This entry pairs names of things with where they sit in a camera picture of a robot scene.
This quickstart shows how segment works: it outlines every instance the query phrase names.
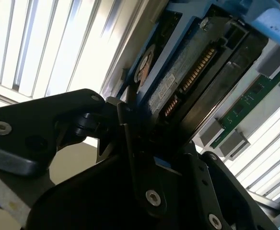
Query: black metal bracket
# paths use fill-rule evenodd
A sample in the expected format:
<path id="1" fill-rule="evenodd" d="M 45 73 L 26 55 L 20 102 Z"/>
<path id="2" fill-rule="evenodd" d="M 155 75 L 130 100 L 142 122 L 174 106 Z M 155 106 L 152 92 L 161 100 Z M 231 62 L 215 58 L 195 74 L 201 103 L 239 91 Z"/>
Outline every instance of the black metal bracket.
<path id="1" fill-rule="evenodd" d="M 1 107 L 0 121 L 11 130 L 0 135 L 0 169 L 23 176 L 44 173 L 59 149 L 85 139 L 77 132 L 80 128 L 99 137 L 94 135 L 99 127 L 74 121 L 79 115 L 100 113 L 104 106 L 94 91 L 79 90 Z"/>
<path id="2" fill-rule="evenodd" d="M 277 230 L 217 155 L 207 151 L 200 159 L 208 166 L 222 214 L 228 223 L 234 224 L 237 230 Z"/>
<path id="3" fill-rule="evenodd" d="M 167 210 L 163 187 L 156 172 L 153 153 L 145 148 L 135 131 L 135 116 L 126 103 L 117 105 L 119 123 L 122 126 L 123 158 L 130 166 L 131 179 L 135 198 L 149 215 L 161 218 Z"/>

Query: metal arm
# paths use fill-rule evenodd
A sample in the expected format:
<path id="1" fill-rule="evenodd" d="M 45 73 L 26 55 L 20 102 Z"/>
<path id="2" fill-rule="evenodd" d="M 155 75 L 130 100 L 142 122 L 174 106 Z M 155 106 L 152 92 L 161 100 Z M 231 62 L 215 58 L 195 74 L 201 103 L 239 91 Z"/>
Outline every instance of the metal arm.
<path id="1" fill-rule="evenodd" d="M 53 186 L 57 150 L 87 136 L 99 163 Z M 163 155 L 171 168 L 155 163 Z M 157 145 L 126 103 L 91 90 L 0 108 L 0 190 L 27 230 L 277 229 L 216 155 Z"/>

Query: green circuit board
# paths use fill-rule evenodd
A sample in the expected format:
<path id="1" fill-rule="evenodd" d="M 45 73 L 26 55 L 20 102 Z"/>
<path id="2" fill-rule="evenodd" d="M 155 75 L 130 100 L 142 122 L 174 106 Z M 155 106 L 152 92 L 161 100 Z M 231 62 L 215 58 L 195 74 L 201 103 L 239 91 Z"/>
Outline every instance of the green circuit board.
<path id="1" fill-rule="evenodd" d="M 219 120 L 224 131 L 210 146 L 216 148 L 279 82 L 280 72 L 273 79 L 259 75 L 230 110 Z"/>

